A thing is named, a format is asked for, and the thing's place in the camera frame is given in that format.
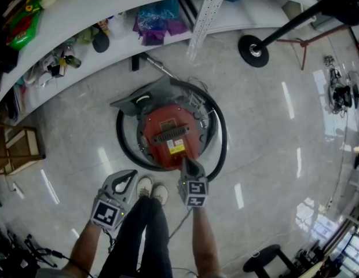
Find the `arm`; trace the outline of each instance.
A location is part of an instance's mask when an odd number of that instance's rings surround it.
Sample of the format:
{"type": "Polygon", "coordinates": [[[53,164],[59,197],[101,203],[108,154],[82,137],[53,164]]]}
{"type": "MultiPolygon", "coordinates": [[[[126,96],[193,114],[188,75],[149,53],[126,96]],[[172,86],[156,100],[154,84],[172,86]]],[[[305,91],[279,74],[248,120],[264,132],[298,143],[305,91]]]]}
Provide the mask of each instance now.
{"type": "MultiPolygon", "coordinates": [[[[94,256],[96,255],[98,238],[101,228],[89,221],[71,252],[70,259],[88,272],[91,271],[94,256]]],[[[72,262],[67,263],[63,271],[74,275],[76,278],[87,278],[86,272],[79,269],[72,262]]]]}
{"type": "Polygon", "coordinates": [[[217,246],[205,208],[193,209],[192,251],[200,278],[221,274],[217,246]]]}

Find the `black stool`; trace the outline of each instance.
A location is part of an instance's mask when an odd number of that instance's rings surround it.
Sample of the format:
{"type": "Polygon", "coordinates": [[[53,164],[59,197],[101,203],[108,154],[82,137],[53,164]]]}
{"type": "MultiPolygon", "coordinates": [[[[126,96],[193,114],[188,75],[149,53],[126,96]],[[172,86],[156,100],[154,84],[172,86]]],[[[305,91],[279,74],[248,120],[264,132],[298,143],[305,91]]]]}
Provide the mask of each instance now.
{"type": "Polygon", "coordinates": [[[270,278],[264,267],[272,262],[277,256],[290,270],[290,277],[299,277],[296,267],[281,251],[280,245],[277,244],[262,249],[256,257],[248,259],[243,266],[243,271],[246,273],[255,272],[259,278],[270,278]]]}

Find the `perforated metal post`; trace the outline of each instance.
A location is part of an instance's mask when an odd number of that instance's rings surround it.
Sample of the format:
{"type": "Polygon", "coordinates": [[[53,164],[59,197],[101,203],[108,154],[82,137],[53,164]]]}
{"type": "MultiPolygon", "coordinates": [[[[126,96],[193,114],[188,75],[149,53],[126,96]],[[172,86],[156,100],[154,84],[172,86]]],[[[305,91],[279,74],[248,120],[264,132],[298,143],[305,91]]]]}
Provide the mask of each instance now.
{"type": "Polygon", "coordinates": [[[197,15],[193,35],[187,50],[187,56],[191,62],[195,59],[197,51],[203,44],[203,41],[207,36],[208,29],[211,26],[218,9],[221,7],[222,1],[223,0],[203,1],[202,8],[197,15]]]}

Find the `yellow warning label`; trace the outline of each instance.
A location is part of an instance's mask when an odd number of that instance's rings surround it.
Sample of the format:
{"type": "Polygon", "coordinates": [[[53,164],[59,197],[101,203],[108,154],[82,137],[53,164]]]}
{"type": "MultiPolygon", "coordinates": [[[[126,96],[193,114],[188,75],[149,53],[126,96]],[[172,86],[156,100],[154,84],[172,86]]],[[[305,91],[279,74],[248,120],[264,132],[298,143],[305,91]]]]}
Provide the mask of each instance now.
{"type": "Polygon", "coordinates": [[[177,153],[177,152],[181,152],[181,151],[184,151],[185,150],[185,146],[184,144],[180,144],[180,145],[177,145],[175,147],[172,147],[169,149],[169,152],[171,155],[177,153]]]}

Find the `leg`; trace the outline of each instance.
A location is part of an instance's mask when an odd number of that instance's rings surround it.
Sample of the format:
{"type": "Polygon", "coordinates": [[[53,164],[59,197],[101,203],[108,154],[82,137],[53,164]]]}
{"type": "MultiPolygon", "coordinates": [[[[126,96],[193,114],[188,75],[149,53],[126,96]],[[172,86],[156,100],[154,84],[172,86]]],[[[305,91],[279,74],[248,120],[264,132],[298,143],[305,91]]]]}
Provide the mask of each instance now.
{"type": "Polygon", "coordinates": [[[149,218],[150,198],[139,198],[120,227],[114,249],[102,267],[99,277],[137,275],[137,260],[142,233],[149,218]]]}
{"type": "Polygon", "coordinates": [[[166,202],[167,198],[168,190],[164,186],[159,185],[154,189],[140,270],[142,277],[173,277],[168,251],[168,224],[162,209],[162,204],[166,202]]]}

